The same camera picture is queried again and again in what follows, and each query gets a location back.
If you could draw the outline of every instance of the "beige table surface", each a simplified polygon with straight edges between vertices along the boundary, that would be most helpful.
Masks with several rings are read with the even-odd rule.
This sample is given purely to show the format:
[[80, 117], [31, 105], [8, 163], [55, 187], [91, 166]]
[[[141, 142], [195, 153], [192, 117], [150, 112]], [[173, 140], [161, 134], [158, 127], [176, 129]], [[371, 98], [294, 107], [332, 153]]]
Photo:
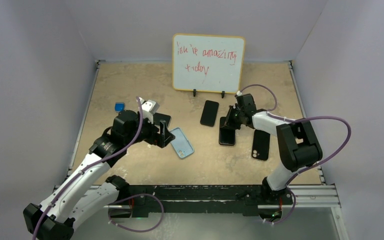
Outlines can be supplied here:
[[[240, 87], [263, 84], [274, 91], [278, 107], [274, 114], [302, 118], [297, 94], [286, 63], [244, 63]], [[251, 93], [257, 108], [274, 105], [270, 93], [261, 87], [244, 91]], [[236, 145], [219, 145], [219, 118], [226, 116], [229, 105], [235, 103], [233, 94], [223, 99], [219, 93], [177, 91], [172, 87], [171, 63], [103, 63], [97, 75], [84, 127], [78, 144], [73, 168], [76, 169], [94, 140], [112, 126], [115, 102], [124, 102], [125, 109], [137, 111], [136, 96], [159, 103], [159, 113], [172, 117], [169, 129], [180, 127], [195, 152], [180, 159], [171, 145], [159, 148], [146, 142], [136, 143], [127, 155], [104, 174], [95, 184], [108, 176], [119, 175], [134, 185], [241, 185], [261, 184], [279, 164], [277, 138], [270, 139], [269, 159], [251, 157], [254, 130], [236, 130]], [[214, 127], [200, 124], [206, 100], [219, 102]], [[292, 184], [320, 184], [316, 169], [299, 175]]]

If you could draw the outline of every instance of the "wall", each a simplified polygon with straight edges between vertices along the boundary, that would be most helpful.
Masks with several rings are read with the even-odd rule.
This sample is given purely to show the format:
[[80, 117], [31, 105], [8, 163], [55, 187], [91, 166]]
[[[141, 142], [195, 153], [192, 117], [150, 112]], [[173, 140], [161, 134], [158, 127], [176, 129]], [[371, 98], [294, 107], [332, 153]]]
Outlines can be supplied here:
[[0, 239], [64, 179], [94, 64], [62, 0], [0, 0]]
[[248, 61], [289, 61], [327, 0], [66, 0], [96, 59], [171, 61], [176, 33], [246, 38]]
[[[308, 116], [351, 124], [348, 146], [323, 167], [350, 238], [384, 239], [384, 1], [328, 1], [294, 70]], [[325, 156], [345, 137], [340, 124], [316, 130]]]

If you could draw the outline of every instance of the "purple cable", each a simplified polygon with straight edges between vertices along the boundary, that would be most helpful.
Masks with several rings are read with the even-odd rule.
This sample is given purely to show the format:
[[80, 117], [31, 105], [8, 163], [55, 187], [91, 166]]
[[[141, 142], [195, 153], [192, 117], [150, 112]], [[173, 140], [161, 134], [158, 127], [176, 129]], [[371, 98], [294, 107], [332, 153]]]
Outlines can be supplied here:
[[[136, 97], [136, 100], [137, 100], [137, 103], [139, 105], [139, 126], [137, 128], [137, 132], [136, 134], [134, 135], [133, 139], [131, 140], [131, 142], [129, 142], [125, 147], [123, 147], [123, 149], [121, 149], [120, 151], [114, 153], [113, 155], [109, 155], [109, 156], [106, 156], [104, 158], [102, 158], [101, 160], [99, 161], [96, 161], [94, 163], [91, 163], [87, 166], [85, 166], [83, 169], [82, 169], [82, 172], [86, 172], [88, 169], [92, 168], [93, 166], [96, 166], [100, 163], [103, 163], [113, 157], [116, 157], [118, 155], [120, 155], [121, 153], [123, 153], [124, 151], [126, 151], [133, 143], [135, 143], [136, 139], [138, 139], [139, 137], [139, 134], [141, 133], [141, 129], [142, 129], [142, 123], [143, 123], [143, 111], [142, 111], [142, 104], [141, 104], [141, 100], [139, 99], [139, 97]], [[58, 198], [61, 197], [61, 195], [67, 190], [67, 188], [73, 184], [74, 181], [76, 181], [79, 177], [81, 176], [80, 173], [76, 173], [76, 175], [73, 176], [73, 178], [70, 179], [70, 181], [67, 182], [66, 185], [64, 185], [61, 190], [58, 192], [58, 194], [53, 198], [53, 200], [50, 202], [51, 205], [54, 205], [55, 202], [58, 200]], [[33, 240], [36, 240], [36, 237], [38, 236], [38, 232], [39, 232], [39, 227], [42, 223], [42, 221], [44, 220], [45, 216], [48, 214], [48, 212], [51, 210], [51, 206], [48, 206], [45, 211], [43, 211], [42, 215], [40, 216], [39, 218], [39, 221], [37, 222], [36, 224], [36, 227], [34, 228], [34, 232], [33, 232], [33, 237], [32, 239]]]
[[[312, 117], [307, 117], [307, 118], [302, 118], [302, 119], [298, 119], [298, 120], [291, 120], [291, 119], [287, 119], [287, 118], [282, 118], [282, 117], [279, 117], [279, 116], [275, 116], [275, 115], [272, 115], [268, 112], [268, 115], [271, 117], [271, 118], [274, 118], [274, 119], [277, 119], [277, 120], [282, 120], [282, 121], [285, 121], [285, 122], [288, 122], [288, 123], [302, 123], [302, 122], [308, 122], [308, 121], [312, 121], [312, 120], [337, 120], [337, 121], [340, 121], [342, 123], [344, 123], [346, 125], [346, 129], [348, 130], [348, 133], [346, 135], [346, 138], [345, 140], [343, 141], [343, 143], [338, 147], [338, 149], [336, 151], [334, 151], [331, 155], [329, 155], [328, 157], [326, 157], [324, 160], [322, 161], [319, 161], [318, 163], [310, 166], [310, 167], [307, 167], [307, 168], [304, 168], [304, 169], [301, 169], [299, 170], [297, 173], [295, 173], [287, 182], [286, 182], [286, 186], [288, 186], [292, 180], [294, 180], [299, 174], [302, 174], [310, 169], [313, 169], [313, 168], [316, 168], [324, 163], [326, 163], [327, 161], [329, 161], [330, 159], [332, 159], [333, 157], [335, 157], [344, 147], [345, 145], [347, 145], [348, 141], [350, 140], [351, 138], [351, 126], [350, 124], [343, 118], [340, 118], [340, 117], [337, 117], [337, 116], [312, 116]], [[292, 208], [290, 209], [290, 211], [287, 213], [287, 215], [280, 219], [279, 221], [277, 222], [273, 222], [271, 224], [279, 224], [283, 221], [285, 221], [287, 218], [289, 218], [292, 214], [292, 212], [294, 211], [295, 209], [295, 206], [296, 206], [296, 201], [297, 201], [297, 196], [295, 196], [295, 194], [292, 192], [292, 190], [289, 188], [289, 187], [286, 187], [289, 192], [292, 194], [293, 196], [293, 204], [292, 204]]]
[[163, 216], [164, 216], [164, 207], [163, 207], [163, 203], [154, 195], [151, 195], [151, 194], [148, 194], [148, 193], [141, 193], [141, 194], [136, 194], [136, 195], [133, 195], [133, 196], [130, 196], [130, 197], [127, 197], [125, 199], [121, 199], [121, 200], [118, 200], [118, 201], [115, 201], [111, 204], [118, 204], [118, 203], [122, 203], [124, 201], [127, 201], [129, 199], [133, 199], [133, 198], [136, 198], [136, 197], [140, 197], [140, 196], [148, 196], [148, 197], [151, 197], [151, 198], [154, 198], [158, 203], [159, 203], [159, 206], [161, 207], [161, 217], [159, 218], [159, 221], [151, 228], [149, 229], [145, 229], [145, 230], [136, 230], [136, 229], [132, 229], [132, 228], [128, 228], [126, 226], [122, 226], [116, 222], [114, 222], [112, 219], [111, 219], [111, 211], [108, 211], [108, 219], [109, 219], [109, 222], [111, 222], [113, 225], [115, 225], [116, 227], [119, 227], [119, 228], [122, 228], [124, 230], [128, 230], [128, 231], [131, 231], [131, 232], [135, 232], [135, 233], [146, 233], [146, 232], [149, 232], [149, 231], [152, 231], [154, 229], [156, 229], [160, 224], [161, 222], [163, 221]]
[[253, 86], [258, 86], [258, 87], [265, 88], [265, 89], [267, 89], [267, 90], [271, 93], [271, 95], [273, 96], [273, 98], [274, 98], [274, 107], [273, 107], [273, 108], [270, 108], [270, 109], [267, 109], [266, 111], [273, 111], [273, 110], [275, 110], [275, 109], [278, 107], [278, 98], [276, 97], [275, 93], [274, 93], [272, 90], [270, 90], [270, 88], [268, 88], [268, 87], [266, 87], [266, 86], [264, 86], [264, 85], [261, 85], [261, 84], [251, 84], [251, 85], [248, 85], [248, 86], [242, 88], [242, 90], [240, 90], [240, 91], [243, 92], [245, 89], [250, 88], [250, 87], [253, 87]]

